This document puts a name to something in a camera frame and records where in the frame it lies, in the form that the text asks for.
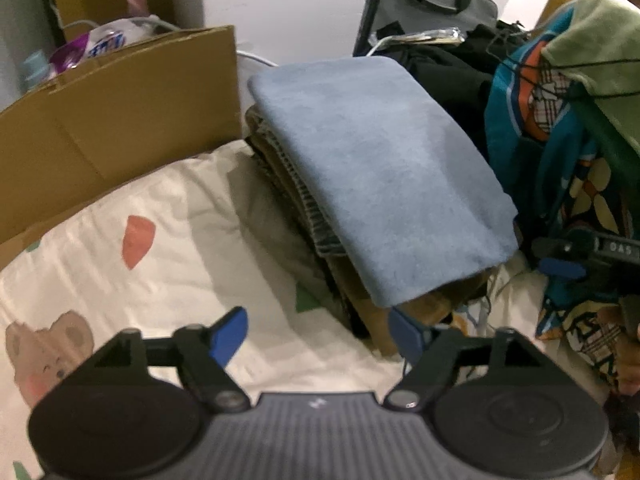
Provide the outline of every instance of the black cable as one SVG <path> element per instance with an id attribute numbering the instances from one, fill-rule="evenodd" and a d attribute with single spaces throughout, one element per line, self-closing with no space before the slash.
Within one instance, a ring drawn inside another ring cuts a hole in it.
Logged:
<path id="1" fill-rule="evenodd" d="M 559 94 L 557 92 L 553 92 L 552 90 L 545 88 L 540 83 L 532 81 L 525 75 L 522 75 L 522 73 L 518 72 L 518 70 L 516 69 L 516 68 L 529 68 L 532 70 L 537 70 L 538 72 L 542 72 L 542 70 L 546 70 L 546 69 L 559 71 L 559 70 L 565 70 L 570 68 L 586 68 L 591 66 L 607 66 L 607 65 L 616 65 L 616 64 L 623 64 L 623 63 L 640 63 L 640 59 L 614 59 L 611 61 L 594 61 L 590 63 L 578 63 L 574 65 L 562 65 L 562 66 L 554 66 L 552 64 L 549 64 L 546 67 L 534 66 L 527 63 L 522 63 L 516 59 L 513 59 L 513 57 L 511 56 L 507 56 L 505 59 L 501 59 L 499 56 L 497 56 L 496 54 L 490 51 L 491 47 L 495 43 L 497 43 L 498 40 L 505 40 L 506 38 L 508 38 L 508 36 L 509 36 L 509 31 L 506 32 L 506 35 L 497 34 L 494 38 L 492 38 L 492 40 L 487 45 L 486 53 L 489 56 L 492 56 L 493 58 L 497 59 L 500 62 L 500 64 L 503 64 L 505 67 L 511 70 L 515 75 L 519 76 L 520 79 L 526 81 L 530 85 L 533 85 L 534 88 L 539 88 L 542 91 L 553 95 L 554 97 L 557 97 L 559 99 L 562 99 L 568 102 L 581 101 L 584 99 L 604 100 L 604 99 L 618 99 L 618 98 L 624 98 L 624 97 L 640 96 L 640 90 L 635 92 L 622 92 L 619 94 L 604 94 L 604 95 L 589 95 L 589 94 L 576 95 L 576 94 L 570 94 L 569 92 L 565 92 L 564 94 Z"/>

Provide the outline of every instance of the bear ear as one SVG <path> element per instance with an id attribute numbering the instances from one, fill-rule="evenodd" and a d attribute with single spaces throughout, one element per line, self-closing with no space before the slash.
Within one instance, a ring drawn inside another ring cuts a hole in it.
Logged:
<path id="1" fill-rule="evenodd" d="M 9 361 L 14 366 L 17 366 L 18 358 L 20 357 L 20 350 L 24 347 L 24 336 L 30 332 L 30 329 L 23 323 L 13 322 L 6 328 L 5 345 L 6 354 L 9 356 Z"/>
<path id="2" fill-rule="evenodd" d="M 94 352 L 94 335 L 84 317 L 70 310 L 51 325 L 51 335 L 70 346 L 75 355 L 84 361 Z"/>

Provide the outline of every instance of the cardboard flap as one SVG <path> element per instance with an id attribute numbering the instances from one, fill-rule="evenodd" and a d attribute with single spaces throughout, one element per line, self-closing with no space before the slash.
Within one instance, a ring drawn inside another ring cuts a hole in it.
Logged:
<path id="1" fill-rule="evenodd" d="M 240 135 L 232 27 L 90 60 L 0 114 L 0 243 Z"/>

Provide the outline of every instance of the black round disc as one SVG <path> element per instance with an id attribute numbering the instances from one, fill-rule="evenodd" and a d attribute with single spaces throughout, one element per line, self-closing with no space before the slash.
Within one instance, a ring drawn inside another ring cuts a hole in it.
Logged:
<path id="1" fill-rule="evenodd" d="M 150 474 L 175 461 L 200 428 L 190 394 L 144 386 L 66 386 L 31 413 L 29 438 L 43 467 L 80 478 Z"/>
<path id="2" fill-rule="evenodd" d="M 548 479 L 593 463 L 607 421 L 576 386 L 467 383 L 436 402 L 436 434 L 464 462 L 508 478 Z"/>

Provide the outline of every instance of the red shape print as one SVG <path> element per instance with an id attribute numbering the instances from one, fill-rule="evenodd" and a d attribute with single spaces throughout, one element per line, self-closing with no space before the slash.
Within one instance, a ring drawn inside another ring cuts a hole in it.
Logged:
<path id="1" fill-rule="evenodd" d="M 156 224 L 143 216 L 129 216 L 122 240 L 122 259 L 129 270 L 149 252 L 155 237 Z"/>

